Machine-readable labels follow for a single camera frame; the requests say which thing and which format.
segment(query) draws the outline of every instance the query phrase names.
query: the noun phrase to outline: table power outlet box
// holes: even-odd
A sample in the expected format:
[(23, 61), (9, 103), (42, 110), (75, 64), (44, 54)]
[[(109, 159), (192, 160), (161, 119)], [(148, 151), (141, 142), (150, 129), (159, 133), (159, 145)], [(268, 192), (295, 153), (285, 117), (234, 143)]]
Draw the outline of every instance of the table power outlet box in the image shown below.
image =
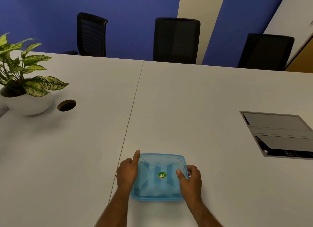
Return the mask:
[(313, 159), (313, 130), (299, 115), (240, 114), (265, 157)]

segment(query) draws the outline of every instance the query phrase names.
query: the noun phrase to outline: person's left arm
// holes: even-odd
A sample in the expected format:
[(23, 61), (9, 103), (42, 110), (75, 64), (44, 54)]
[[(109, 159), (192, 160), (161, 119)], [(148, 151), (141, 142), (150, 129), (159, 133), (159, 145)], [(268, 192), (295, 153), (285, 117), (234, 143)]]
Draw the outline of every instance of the person's left arm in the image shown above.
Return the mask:
[(126, 227), (128, 199), (138, 175), (139, 157), (137, 150), (133, 159), (121, 162), (116, 174), (117, 190), (95, 227)]

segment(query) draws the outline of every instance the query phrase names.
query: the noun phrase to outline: small round hole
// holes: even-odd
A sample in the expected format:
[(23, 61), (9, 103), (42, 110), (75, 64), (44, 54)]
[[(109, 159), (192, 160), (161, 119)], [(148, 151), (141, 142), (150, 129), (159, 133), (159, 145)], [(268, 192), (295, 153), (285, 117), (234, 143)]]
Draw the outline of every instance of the small round hole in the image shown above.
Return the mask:
[(58, 105), (58, 110), (61, 112), (69, 111), (76, 106), (76, 101), (72, 99), (65, 100)]

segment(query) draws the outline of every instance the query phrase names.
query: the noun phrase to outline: blue plastic container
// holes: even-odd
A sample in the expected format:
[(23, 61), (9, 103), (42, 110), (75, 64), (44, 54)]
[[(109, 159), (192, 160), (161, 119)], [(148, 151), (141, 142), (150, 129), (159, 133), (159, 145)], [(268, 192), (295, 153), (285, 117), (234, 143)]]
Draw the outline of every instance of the blue plastic container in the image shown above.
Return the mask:
[(174, 154), (140, 154), (131, 197), (140, 201), (183, 200), (176, 170), (188, 179), (185, 158)]

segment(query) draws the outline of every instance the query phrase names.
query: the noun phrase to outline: black office chair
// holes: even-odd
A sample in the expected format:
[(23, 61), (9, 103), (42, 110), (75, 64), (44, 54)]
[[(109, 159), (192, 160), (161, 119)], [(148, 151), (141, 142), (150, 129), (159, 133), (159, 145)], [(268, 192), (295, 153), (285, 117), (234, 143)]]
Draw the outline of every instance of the black office chair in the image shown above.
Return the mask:
[(284, 71), (295, 39), (271, 34), (248, 34), (239, 68)]
[(196, 64), (200, 21), (183, 18), (156, 18), (153, 60)]
[[(105, 26), (108, 20), (99, 16), (80, 12), (77, 15), (77, 47), (80, 55), (106, 57)], [(62, 54), (77, 55), (77, 51)]]

